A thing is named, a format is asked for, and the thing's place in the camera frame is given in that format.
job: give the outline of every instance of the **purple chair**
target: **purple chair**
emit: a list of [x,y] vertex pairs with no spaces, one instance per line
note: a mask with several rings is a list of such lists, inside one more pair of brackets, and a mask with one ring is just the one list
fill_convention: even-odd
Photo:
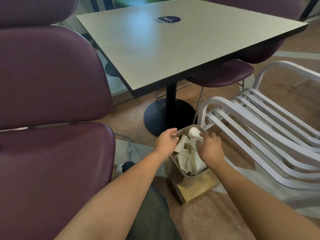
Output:
[[107,183],[112,106],[91,44],[58,26],[78,0],[0,1],[0,238],[53,239]]
[[[303,11],[302,0],[208,0],[208,2],[292,20],[298,20]],[[205,87],[224,87],[242,81],[243,88],[243,80],[254,72],[254,68],[248,63],[257,64],[269,59],[283,42],[284,40],[281,40],[273,44],[251,47],[242,52],[238,59],[215,66],[207,66],[201,70],[195,70],[187,80],[202,86],[202,89],[193,124],[199,112],[199,105]]]

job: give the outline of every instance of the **white tabletop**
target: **white tabletop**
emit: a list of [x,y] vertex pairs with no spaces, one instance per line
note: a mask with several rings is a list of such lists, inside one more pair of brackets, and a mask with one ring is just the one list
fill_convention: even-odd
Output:
[[[155,19],[161,16],[181,21],[159,23]],[[307,25],[201,0],[162,1],[77,18],[131,92]]]

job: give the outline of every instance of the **blue sticker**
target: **blue sticker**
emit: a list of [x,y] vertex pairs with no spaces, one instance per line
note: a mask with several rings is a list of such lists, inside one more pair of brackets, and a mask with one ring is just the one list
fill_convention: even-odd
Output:
[[163,16],[163,17],[158,17],[156,19],[156,21],[159,23],[167,23],[167,24],[178,23],[180,20],[181,18],[175,17],[175,16]]

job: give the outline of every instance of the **white chair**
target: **white chair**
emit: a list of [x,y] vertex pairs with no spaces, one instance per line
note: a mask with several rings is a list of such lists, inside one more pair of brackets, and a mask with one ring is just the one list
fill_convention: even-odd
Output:
[[[204,101],[199,109],[198,125],[205,130],[217,125],[280,184],[316,193],[312,197],[286,200],[291,207],[320,205],[320,196],[317,195],[320,193],[320,184],[303,182],[320,180],[320,132],[258,91],[265,72],[273,67],[288,68],[320,82],[320,74],[317,72],[288,61],[273,62],[259,72],[253,88],[243,90],[231,100],[215,96]],[[218,107],[206,111],[209,104]],[[223,122],[227,122],[250,141],[251,147]],[[298,182],[284,178],[282,172]]]

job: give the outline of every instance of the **left hand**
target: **left hand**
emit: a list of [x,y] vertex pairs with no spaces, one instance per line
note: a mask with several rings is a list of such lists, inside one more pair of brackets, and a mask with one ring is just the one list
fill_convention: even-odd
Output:
[[162,161],[169,157],[179,142],[179,137],[176,137],[177,128],[167,129],[162,132],[155,142],[153,152],[156,153]]

